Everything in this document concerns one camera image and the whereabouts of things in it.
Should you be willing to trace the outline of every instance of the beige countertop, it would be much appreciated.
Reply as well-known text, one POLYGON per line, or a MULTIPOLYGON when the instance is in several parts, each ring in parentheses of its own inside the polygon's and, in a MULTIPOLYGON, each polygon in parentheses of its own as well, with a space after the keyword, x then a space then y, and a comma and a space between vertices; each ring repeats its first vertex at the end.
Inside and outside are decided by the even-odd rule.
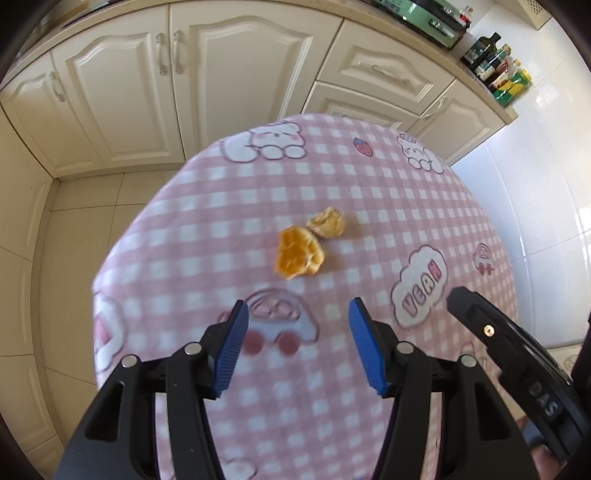
MULTIPOLYGON (((51 50, 58 43, 67 38, 76 35, 93 25, 109 20, 118 15, 140 10, 143 8, 154 7, 162 4, 172 4, 181 0, 126 0, 111 7, 104 8, 88 17, 74 23, 73 25, 61 29, 60 27, 50 31, 39 42, 33 45, 25 55, 23 55, 8 71, 0 89, 3 88, 15 75, 23 68, 39 58, 45 52, 51 50)), ((481 84, 462 63, 454 58, 446 50, 437 47, 413 30, 402 25, 387 13, 374 8, 361 0, 270 0, 280 3, 299 5, 301 7, 313 8, 339 17, 347 18, 354 22, 373 28, 399 42, 416 50, 428 59, 437 63, 447 70, 451 75, 464 83, 475 94, 477 94, 488 106, 490 106, 497 115, 505 122, 510 124, 517 118, 517 113, 511 108, 503 108, 499 105, 491 93, 481 84)))

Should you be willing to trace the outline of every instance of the beige floor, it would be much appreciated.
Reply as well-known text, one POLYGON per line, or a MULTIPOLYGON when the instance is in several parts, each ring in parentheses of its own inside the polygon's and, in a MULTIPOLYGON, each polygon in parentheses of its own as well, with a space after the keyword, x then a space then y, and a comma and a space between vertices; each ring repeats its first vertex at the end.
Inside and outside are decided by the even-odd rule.
POLYGON ((43 245, 39 322, 49 389, 68 439, 96 394, 91 282, 109 249, 173 175, 107 175, 62 182, 57 191, 43 245))

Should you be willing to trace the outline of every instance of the green appliance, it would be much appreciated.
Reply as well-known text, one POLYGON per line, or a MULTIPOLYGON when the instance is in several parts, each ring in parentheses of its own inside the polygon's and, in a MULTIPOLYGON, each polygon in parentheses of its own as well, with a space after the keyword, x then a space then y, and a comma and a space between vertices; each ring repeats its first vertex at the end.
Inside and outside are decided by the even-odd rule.
POLYGON ((370 3, 446 48, 452 48, 470 26, 470 21, 445 0, 371 0, 370 3))

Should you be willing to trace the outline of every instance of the tablecloth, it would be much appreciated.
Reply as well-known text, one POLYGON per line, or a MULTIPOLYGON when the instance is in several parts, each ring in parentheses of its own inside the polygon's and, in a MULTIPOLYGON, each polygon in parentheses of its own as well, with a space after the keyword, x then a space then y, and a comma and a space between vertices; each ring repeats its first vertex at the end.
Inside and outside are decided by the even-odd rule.
MULTIPOLYGON (((359 296, 375 320, 429 355, 473 353, 496 366, 445 309, 454 286, 517 314, 511 267, 470 191, 410 135, 328 115, 298 115, 195 155, 116 243, 93 284, 101 385, 129 353, 150 360, 199 340, 244 299, 250 326, 230 384, 207 402, 228 480, 366 479, 392 400, 366 380, 349 333, 359 296), (347 220, 322 240, 318 274, 273 270, 279 231, 328 206, 347 220)), ((432 401, 423 478, 437 461, 432 401)), ((158 454, 172 478, 165 403, 158 454)))

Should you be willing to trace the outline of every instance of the orange peel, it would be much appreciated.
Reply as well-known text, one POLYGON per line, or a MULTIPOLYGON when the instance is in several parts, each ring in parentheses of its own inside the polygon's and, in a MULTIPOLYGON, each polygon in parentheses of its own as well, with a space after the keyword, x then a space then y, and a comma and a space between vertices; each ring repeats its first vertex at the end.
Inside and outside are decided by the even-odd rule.
POLYGON ((279 233, 275 271, 284 279, 318 272, 324 261, 324 251, 318 239, 307 229, 291 226, 279 233))
POLYGON ((337 238, 345 231, 345 217, 336 208, 328 207, 308 220, 306 227, 323 238, 337 238))

